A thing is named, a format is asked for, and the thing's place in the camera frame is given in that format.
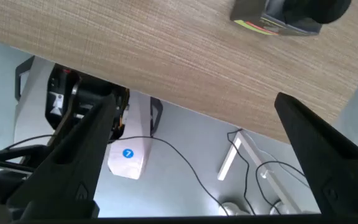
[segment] black mechanical component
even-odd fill
[[[116,93],[117,108],[112,114],[114,124],[111,128],[111,139],[118,139],[124,131],[121,118],[129,101],[129,90],[63,65],[55,64],[51,72],[45,117],[51,127],[57,129],[70,107],[74,116],[73,123],[77,124],[112,90]]]
[[[283,14],[288,24],[311,18],[319,24],[329,24],[345,14],[351,0],[285,0]]]
[[[117,106],[115,95],[105,96],[77,125],[72,122],[69,106],[67,113],[71,115],[65,115],[47,146],[46,156],[42,154],[43,162],[35,162],[38,166],[27,180],[0,174],[5,177],[0,180],[3,183],[0,203],[6,202],[13,220],[17,223],[358,222],[358,147],[305,105],[283,93],[278,94],[275,107],[322,215],[92,219],[98,214],[93,196],[114,123],[111,115]],[[0,160],[6,158],[0,154]]]
[[[321,213],[358,213],[358,147],[292,96],[275,107]]]
[[[157,115],[155,117],[155,121],[153,119],[153,108],[157,110]],[[154,97],[150,98],[150,114],[151,114],[151,120],[150,120],[150,135],[153,136],[154,133],[158,129],[158,125],[160,124],[160,119],[163,111],[162,103],[159,99],[156,99]]]
[[[27,59],[25,62],[21,63],[15,69],[15,98],[17,101],[20,100],[20,88],[21,88],[21,76],[23,73],[29,71],[32,66],[32,62],[34,61],[35,56]]]

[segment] black device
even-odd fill
[[[0,203],[7,205],[13,220],[17,223],[358,222],[358,147],[300,101],[283,93],[278,94],[275,107],[320,215],[97,219],[98,206],[93,196],[115,107],[116,97],[111,93],[73,128],[70,119],[63,122],[48,146],[0,152],[0,162],[18,154],[25,156],[26,161],[0,172]]]
[[[265,35],[318,35],[351,0],[236,0],[230,20]]]

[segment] cable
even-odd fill
[[[287,164],[286,162],[281,162],[281,161],[267,161],[267,162],[263,162],[263,163],[261,163],[261,165],[259,165],[259,166],[256,168],[256,170],[255,170],[255,178],[256,178],[256,183],[258,184],[258,187],[259,187],[259,190],[260,190],[260,194],[262,194],[262,197],[264,198],[264,200],[265,200],[272,208],[276,209],[276,211],[277,211],[278,214],[281,215],[281,213],[278,211],[277,207],[276,207],[274,204],[270,203],[270,202],[266,199],[266,197],[265,197],[265,195],[264,195],[264,193],[263,193],[263,191],[262,191],[262,188],[260,187],[260,184],[259,184],[258,170],[259,170],[259,168],[261,168],[262,166],[264,166],[264,165],[266,165],[266,164],[269,164],[269,163],[283,164],[283,165],[289,166],[289,167],[291,167],[292,169],[296,170],[296,171],[297,171],[299,174],[301,174],[303,177],[305,177],[305,175],[304,175],[302,172],[300,172],[297,168],[291,166],[290,164]]]
[[[262,150],[258,147],[258,145],[256,144],[256,142],[252,139],[252,137],[247,133],[247,131],[245,132],[245,134],[247,135],[247,137],[252,141],[252,143],[254,144],[254,146],[260,151],[263,152],[264,154],[270,156],[271,158],[273,158],[275,161],[278,161],[278,159],[276,157],[274,157],[273,155],[271,155],[270,153],[266,152],[265,150]],[[305,182],[303,182],[301,179],[299,179],[297,176],[295,176],[293,173],[291,173],[289,170],[287,170],[282,164],[279,164],[279,166],[288,174],[291,175],[293,178],[295,178],[297,181],[299,181],[301,184],[303,184],[305,187],[310,189],[310,186],[308,184],[306,184]]]
[[[248,187],[249,162],[240,154],[240,151],[239,151],[239,149],[237,148],[237,146],[236,146],[236,145],[233,143],[233,141],[230,140],[230,138],[229,138],[229,134],[234,134],[234,133],[237,133],[237,132],[239,132],[239,131],[242,131],[242,128],[238,129],[237,131],[229,132],[229,133],[226,134],[226,136],[227,136],[227,140],[228,140],[228,141],[232,144],[232,146],[236,149],[237,154],[238,154],[238,155],[240,156],[240,158],[241,158],[244,162],[246,162],[246,164],[247,164],[247,170],[246,170],[246,186],[244,187],[244,200],[247,202],[249,208],[250,208],[251,211],[252,211],[252,214],[256,215],[256,214],[255,214],[255,211],[254,211],[254,208],[252,208],[251,203],[248,201],[248,199],[247,199],[247,197],[246,197],[247,187]]]
[[[173,150],[175,150],[175,152],[178,153],[178,155],[189,165],[190,169],[193,171],[194,175],[196,176],[196,179],[198,181],[198,183],[200,184],[200,186],[204,189],[204,191],[220,206],[223,208],[224,213],[226,213],[227,216],[229,216],[227,210],[223,207],[223,205],[212,196],[212,194],[210,192],[208,192],[208,190],[205,188],[205,186],[203,185],[203,183],[201,183],[200,178],[198,177],[196,171],[194,170],[193,166],[189,163],[189,161],[175,148],[173,147],[169,142],[163,140],[163,139],[159,139],[159,138],[155,138],[155,137],[150,137],[150,136],[133,136],[133,137],[128,137],[128,138],[121,138],[121,139],[116,139],[115,141],[122,141],[122,140],[128,140],[128,139],[135,139],[135,138],[149,138],[149,139],[154,139],[154,140],[158,140],[160,142],[164,142],[165,144],[169,145]]]
[[[41,136],[31,137],[31,138],[28,138],[28,139],[25,139],[25,140],[21,140],[21,141],[15,143],[15,144],[11,144],[10,146],[7,146],[2,150],[10,150],[11,148],[13,148],[13,147],[15,147],[15,146],[17,146],[19,144],[22,144],[22,143],[25,143],[27,141],[31,141],[31,140],[34,140],[34,139],[53,137],[53,136],[55,136],[55,135],[54,134],[44,134],[44,135],[41,135]]]

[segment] wooden desk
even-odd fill
[[[358,86],[358,0],[317,37],[253,33],[233,4],[0,0],[0,42],[281,141],[279,91],[331,122]]]

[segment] black cable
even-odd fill
[[[193,166],[189,163],[189,161],[175,148],[173,147],[169,142],[163,140],[163,139],[159,139],[159,138],[155,138],[155,137],[150,137],[150,136],[133,136],[133,137],[128,137],[128,138],[121,138],[121,139],[116,139],[114,141],[122,141],[122,140],[128,140],[128,139],[135,139],[135,138],[149,138],[149,139],[154,139],[154,140],[158,140],[161,142],[164,142],[165,144],[169,145],[173,150],[175,150],[175,152],[178,153],[178,155],[189,165],[190,169],[193,171],[194,175],[196,176],[196,179],[198,181],[198,183],[200,184],[200,186],[204,189],[204,191],[220,206],[222,207],[222,209],[224,210],[224,212],[226,213],[227,216],[229,216],[228,212],[226,211],[226,209],[223,207],[223,205],[212,196],[212,194],[210,192],[208,192],[208,190],[205,188],[205,186],[203,185],[203,183],[201,183],[200,178],[198,178],[198,175],[196,173],[196,171],[194,170]]]
[[[276,209],[276,211],[277,211],[277,213],[278,213],[279,215],[281,215],[281,213],[278,211],[277,207],[276,207],[274,204],[270,203],[270,202],[267,200],[267,198],[265,197],[265,195],[264,195],[264,193],[263,193],[263,191],[262,191],[262,188],[260,187],[260,184],[259,184],[258,170],[259,170],[259,168],[261,168],[262,166],[264,166],[264,165],[266,165],[266,164],[269,164],[269,163],[283,164],[283,165],[286,165],[286,166],[288,166],[288,167],[291,167],[292,169],[294,169],[295,171],[297,171],[299,174],[301,174],[303,177],[305,177],[305,175],[304,175],[302,172],[300,172],[297,168],[291,166],[290,164],[287,164],[286,162],[281,162],[281,161],[267,161],[267,162],[263,162],[263,163],[261,163],[261,165],[259,165],[259,166],[256,168],[256,170],[255,170],[255,178],[256,178],[256,183],[258,184],[258,187],[259,187],[259,190],[260,190],[260,194],[262,194],[262,197],[264,198],[264,200],[265,200],[272,208]]]
[[[41,135],[41,136],[35,136],[35,137],[31,137],[31,138],[28,138],[28,139],[25,139],[25,140],[21,140],[21,141],[18,141],[17,143],[15,144],[11,144],[10,146],[8,147],[5,147],[4,149],[2,150],[10,150],[11,148],[19,145],[19,144],[22,144],[24,142],[27,142],[27,141],[31,141],[31,140],[34,140],[34,139],[39,139],[39,138],[46,138],[46,137],[53,137],[54,134],[44,134],[44,135]]]
[[[254,211],[254,208],[252,207],[251,203],[248,201],[248,199],[247,199],[247,197],[246,197],[247,188],[248,188],[249,162],[240,154],[240,151],[239,151],[239,149],[237,148],[237,146],[236,146],[236,145],[233,143],[233,141],[230,140],[230,138],[229,138],[229,134],[234,134],[234,133],[237,133],[237,132],[239,132],[239,131],[242,131],[242,128],[238,129],[237,131],[229,132],[229,133],[226,134],[226,136],[227,136],[227,140],[228,140],[228,141],[233,145],[233,147],[236,149],[237,154],[238,154],[238,155],[240,156],[240,158],[241,158],[244,162],[246,162],[246,164],[247,164],[247,170],[246,170],[246,186],[244,187],[244,200],[247,202],[247,204],[248,204],[249,208],[251,209],[252,213],[253,213],[254,215],[256,215],[256,214],[255,214],[255,211]]]

